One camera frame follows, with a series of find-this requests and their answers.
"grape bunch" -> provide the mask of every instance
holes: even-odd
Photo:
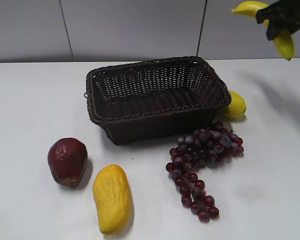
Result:
[[[220,163],[231,156],[242,156],[242,144],[242,138],[217,121],[211,127],[196,130],[193,135],[179,137],[178,147],[170,149],[172,162],[165,169],[179,188],[182,205],[190,208],[201,222],[218,218],[219,210],[215,207],[215,199],[206,195],[205,182],[198,179],[195,172],[207,164]]]

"white wall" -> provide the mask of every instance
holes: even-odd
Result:
[[[243,0],[207,1],[199,56],[278,57],[263,25],[231,14]],[[0,0],[0,62],[138,61],[195,55],[204,6],[205,0]],[[293,37],[300,57],[300,31]]]

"grape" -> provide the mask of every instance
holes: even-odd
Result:
[[[209,159],[215,159],[218,155],[214,150],[209,150],[208,154],[206,155]]]
[[[231,139],[232,142],[237,143],[238,140],[239,140],[239,137],[238,137],[237,134],[231,133],[230,134],[230,139]]]
[[[210,214],[205,209],[199,210],[197,215],[198,215],[198,218],[199,218],[200,222],[207,223],[210,220]]]
[[[199,138],[199,136],[200,136],[200,133],[201,133],[201,131],[200,131],[200,130],[196,130],[196,131],[194,131],[194,133],[193,133],[193,136],[194,136],[194,138],[198,139],[198,138]]]
[[[197,201],[193,201],[190,205],[190,209],[193,214],[198,214],[201,209],[201,204]]]
[[[165,170],[167,170],[169,173],[175,168],[174,164],[172,162],[169,162],[167,165],[165,165]]]
[[[222,136],[222,133],[220,131],[213,131],[212,138],[215,140],[218,140]]]
[[[231,140],[226,135],[222,135],[219,142],[225,147],[229,147],[231,145]]]
[[[183,176],[185,179],[188,179],[189,176],[190,176],[190,173],[189,173],[189,172],[184,172],[184,173],[182,173],[182,176]]]
[[[185,144],[192,145],[195,142],[195,138],[193,136],[186,136],[184,139]]]
[[[229,131],[228,131],[228,129],[226,129],[226,128],[222,128],[221,132],[222,132],[224,135],[228,135],[228,134],[229,134]]]
[[[238,145],[241,146],[244,143],[241,137],[238,137]]]
[[[205,196],[203,199],[203,204],[206,205],[207,207],[212,207],[215,204],[215,199],[213,196]]]
[[[231,151],[232,152],[236,152],[238,150],[238,148],[239,148],[238,143],[236,143],[236,142],[231,143]]]
[[[207,155],[207,150],[205,148],[199,151],[199,158],[204,159],[206,155]]]
[[[222,123],[222,121],[216,121],[213,126],[216,130],[220,131],[224,127],[224,124]]]
[[[176,152],[177,152],[177,149],[171,148],[170,151],[169,151],[169,154],[170,154],[170,156],[172,156],[172,154],[176,153]]]
[[[183,196],[183,197],[181,198],[181,203],[182,203],[182,205],[183,205],[185,208],[190,208],[190,207],[191,207],[191,204],[192,204],[191,197],[189,197],[189,196]]]
[[[181,145],[180,148],[179,148],[179,151],[182,154],[185,154],[188,150],[189,150],[189,148],[185,144]]]
[[[202,194],[202,190],[199,187],[195,186],[194,188],[192,188],[191,193],[195,201],[200,201],[202,199],[203,194]]]
[[[181,186],[180,189],[179,189],[179,192],[182,196],[185,196],[185,197],[190,197],[190,194],[191,194],[191,188],[187,185],[184,185],[184,186]]]
[[[197,149],[202,149],[202,145],[201,145],[201,142],[198,138],[196,138],[194,140],[194,146],[197,148]]]
[[[200,133],[199,139],[200,139],[201,142],[206,142],[209,139],[211,139],[211,137],[212,137],[212,133],[211,132],[204,131],[204,132]]]
[[[197,159],[199,159],[199,153],[194,151],[191,153],[191,157],[193,160],[197,160]]]
[[[180,156],[176,157],[175,159],[173,159],[173,164],[176,167],[183,167],[185,165],[184,159]]]
[[[236,151],[237,154],[242,154],[244,152],[244,147],[243,146],[239,146],[238,150]]]
[[[189,174],[188,180],[190,183],[195,183],[198,180],[198,175],[194,172]]]
[[[182,176],[182,171],[179,168],[175,168],[171,171],[171,176],[174,178],[179,178]]]
[[[214,146],[215,146],[215,143],[214,143],[214,141],[212,141],[212,140],[209,140],[209,141],[206,143],[206,147],[207,147],[208,149],[213,149]]]
[[[182,136],[178,137],[178,139],[176,140],[176,144],[178,144],[178,146],[185,144],[185,138]]]
[[[185,180],[183,177],[178,177],[175,181],[174,181],[174,184],[177,186],[177,187],[181,187],[185,184]]]
[[[202,180],[197,180],[194,182],[194,186],[200,188],[201,190],[205,189],[205,182]]]
[[[201,169],[203,169],[203,168],[206,167],[206,161],[205,161],[204,158],[200,158],[200,159],[199,159],[199,167],[200,167]]]
[[[189,163],[189,162],[191,162],[191,159],[192,159],[192,157],[190,154],[186,153],[185,155],[183,155],[184,162]]]
[[[184,164],[184,166],[183,166],[183,169],[184,169],[185,171],[189,171],[191,168],[192,168],[192,165],[191,165],[190,162],[186,162],[186,163]]]
[[[220,154],[224,151],[225,147],[221,143],[217,143],[214,145],[213,149],[217,154]]]
[[[209,216],[211,219],[216,219],[219,216],[219,209],[215,206],[209,209]]]
[[[172,160],[177,158],[177,157],[180,157],[180,154],[178,153],[178,150],[171,153],[171,159]]]

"basket rim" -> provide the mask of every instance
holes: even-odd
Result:
[[[137,68],[141,66],[149,66],[149,65],[158,65],[161,63],[173,63],[173,62],[184,62],[184,61],[191,61],[191,62],[198,62],[199,64],[206,65],[208,69],[211,71],[212,74],[217,76],[217,83],[220,85],[220,89],[222,90],[222,94],[225,96],[224,100],[215,102],[214,104],[191,104],[186,106],[179,106],[174,108],[167,108],[158,111],[151,111],[151,112],[144,112],[138,114],[131,114],[121,117],[103,117],[97,114],[96,106],[95,106],[95,99],[93,94],[93,77],[102,72],[113,72],[114,70],[117,72],[126,70],[128,68]],[[226,84],[219,78],[216,74],[215,70],[201,57],[197,56],[183,56],[183,57],[171,57],[171,58],[164,58],[164,59],[155,59],[150,61],[141,61],[135,63],[125,63],[120,65],[111,65],[111,66],[104,66],[94,70],[91,70],[86,75],[86,99],[87,99],[87,108],[90,120],[99,125],[99,126],[107,126],[107,125],[116,125],[116,124],[126,124],[129,122],[137,122],[155,118],[162,118],[168,117],[171,115],[183,114],[192,111],[198,110],[217,110],[220,109],[220,105],[227,106],[231,103],[231,95],[227,89]]]

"red pear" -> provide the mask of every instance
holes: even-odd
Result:
[[[53,179],[61,185],[76,187],[87,167],[86,146],[76,138],[62,138],[48,152],[48,164]]]

